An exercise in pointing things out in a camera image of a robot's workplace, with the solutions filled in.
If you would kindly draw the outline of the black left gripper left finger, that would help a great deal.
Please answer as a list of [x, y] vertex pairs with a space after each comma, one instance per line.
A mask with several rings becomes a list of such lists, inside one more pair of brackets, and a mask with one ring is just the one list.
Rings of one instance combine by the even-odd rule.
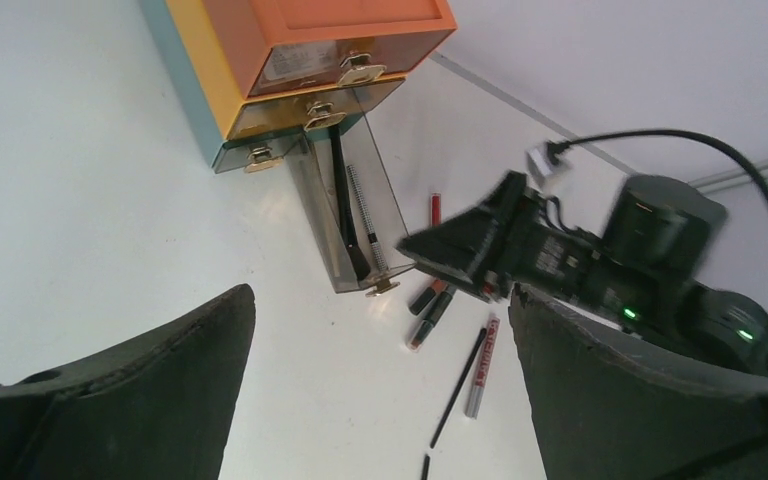
[[0, 384], [0, 479], [215, 479], [256, 326], [232, 287], [80, 360]]

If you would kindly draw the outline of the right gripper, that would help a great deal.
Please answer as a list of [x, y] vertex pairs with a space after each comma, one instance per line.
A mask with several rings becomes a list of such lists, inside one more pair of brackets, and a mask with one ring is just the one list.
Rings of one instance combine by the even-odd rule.
[[525, 283], [599, 316], [621, 317], [619, 266], [590, 233], [549, 223], [549, 202], [523, 197], [527, 189], [527, 176], [509, 170], [479, 202], [406, 235], [396, 250], [417, 270], [487, 303]]

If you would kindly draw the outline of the dark green makeup pen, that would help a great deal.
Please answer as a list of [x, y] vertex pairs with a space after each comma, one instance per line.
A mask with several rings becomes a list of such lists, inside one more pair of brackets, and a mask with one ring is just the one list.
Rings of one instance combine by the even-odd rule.
[[456, 288], [447, 285], [439, 293], [436, 293], [430, 300], [428, 306], [422, 310], [419, 322], [406, 343], [406, 346], [411, 351], [418, 351], [422, 347], [445, 313], [455, 293]]

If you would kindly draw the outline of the orange lip gloss black cap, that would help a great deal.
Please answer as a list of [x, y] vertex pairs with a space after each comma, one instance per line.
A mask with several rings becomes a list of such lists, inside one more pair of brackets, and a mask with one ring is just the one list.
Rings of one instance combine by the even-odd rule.
[[434, 279], [411, 301], [408, 306], [409, 312], [415, 316], [420, 315], [445, 288], [445, 282]]

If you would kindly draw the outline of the thin black eyeliner brush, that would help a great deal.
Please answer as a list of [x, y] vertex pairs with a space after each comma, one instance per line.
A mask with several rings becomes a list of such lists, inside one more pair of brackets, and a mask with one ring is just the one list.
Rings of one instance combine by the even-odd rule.
[[457, 402], [458, 396], [460, 395], [460, 392], [466, 382], [467, 376], [478, 356], [479, 350], [482, 347], [482, 344], [486, 338], [487, 335], [487, 328], [482, 327], [479, 330], [479, 333], [477, 335], [477, 338], [473, 344], [473, 347], [467, 357], [466, 363], [461, 371], [460, 376], [458, 377], [458, 380], [455, 384], [455, 387], [449, 397], [449, 400], [446, 404], [446, 407], [443, 411], [443, 414], [441, 415], [441, 418], [435, 428], [435, 431], [433, 433], [432, 439], [429, 443], [429, 448], [434, 449], [442, 435], [442, 432], [447, 424], [447, 421], [451, 415], [451, 412], [455, 406], [455, 403]]

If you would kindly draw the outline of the long thin black brush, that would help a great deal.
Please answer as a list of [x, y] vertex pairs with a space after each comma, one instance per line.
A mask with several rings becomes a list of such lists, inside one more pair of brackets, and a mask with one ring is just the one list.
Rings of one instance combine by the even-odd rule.
[[431, 464], [431, 457], [429, 454], [425, 454], [423, 458], [420, 480], [428, 480], [429, 473], [430, 473], [430, 464]]

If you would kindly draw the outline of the black powder brush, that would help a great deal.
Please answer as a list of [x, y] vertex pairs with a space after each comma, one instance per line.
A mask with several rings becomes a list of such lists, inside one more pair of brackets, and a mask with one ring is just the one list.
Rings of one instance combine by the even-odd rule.
[[338, 124], [334, 124], [329, 126], [327, 131], [331, 146], [339, 230], [355, 277], [358, 281], [362, 281], [371, 273], [371, 268], [358, 245], [357, 232], [351, 210], [347, 171], [341, 143], [341, 130]]

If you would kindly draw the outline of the red lip gloss black cap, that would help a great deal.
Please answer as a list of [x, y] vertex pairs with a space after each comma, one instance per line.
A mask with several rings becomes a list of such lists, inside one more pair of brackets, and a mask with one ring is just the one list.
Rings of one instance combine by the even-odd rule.
[[442, 221], [442, 197], [440, 193], [433, 193], [430, 197], [430, 225], [437, 226]]

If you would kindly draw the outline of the orange yellow blue drawer box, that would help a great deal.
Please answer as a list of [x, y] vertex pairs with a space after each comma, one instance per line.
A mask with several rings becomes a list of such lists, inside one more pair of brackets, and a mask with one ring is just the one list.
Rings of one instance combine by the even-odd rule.
[[[143, 1], [139, 5], [211, 170], [286, 167], [333, 289], [378, 296], [412, 263], [406, 227], [368, 121], [456, 31], [445, 1]], [[328, 127], [341, 130], [389, 271], [380, 273], [348, 178], [358, 281], [341, 238]]]

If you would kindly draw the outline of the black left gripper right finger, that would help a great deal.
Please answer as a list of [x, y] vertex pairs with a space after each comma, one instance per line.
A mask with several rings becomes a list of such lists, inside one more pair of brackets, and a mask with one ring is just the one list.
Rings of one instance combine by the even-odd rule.
[[691, 359], [526, 285], [509, 307], [550, 479], [768, 479], [768, 378]]

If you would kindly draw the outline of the red lipstick silver end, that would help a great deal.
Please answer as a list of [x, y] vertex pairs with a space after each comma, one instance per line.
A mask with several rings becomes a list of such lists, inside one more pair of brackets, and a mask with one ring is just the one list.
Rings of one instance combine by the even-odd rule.
[[486, 325], [486, 336], [478, 356], [477, 368], [470, 389], [470, 395], [465, 409], [467, 418], [476, 419], [480, 410], [481, 401], [486, 388], [489, 369], [493, 357], [495, 343], [500, 328], [500, 319], [491, 315]]

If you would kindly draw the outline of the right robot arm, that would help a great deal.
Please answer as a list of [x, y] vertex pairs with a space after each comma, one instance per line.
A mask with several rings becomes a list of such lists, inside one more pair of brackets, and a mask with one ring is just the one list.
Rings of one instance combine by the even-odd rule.
[[661, 348], [768, 377], [768, 313], [696, 279], [727, 216], [681, 181], [634, 175], [598, 235], [565, 225], [560, 200], [511, 171], [474, 206], [397, 248], [420, 271], [482, 301], [529, 285]]

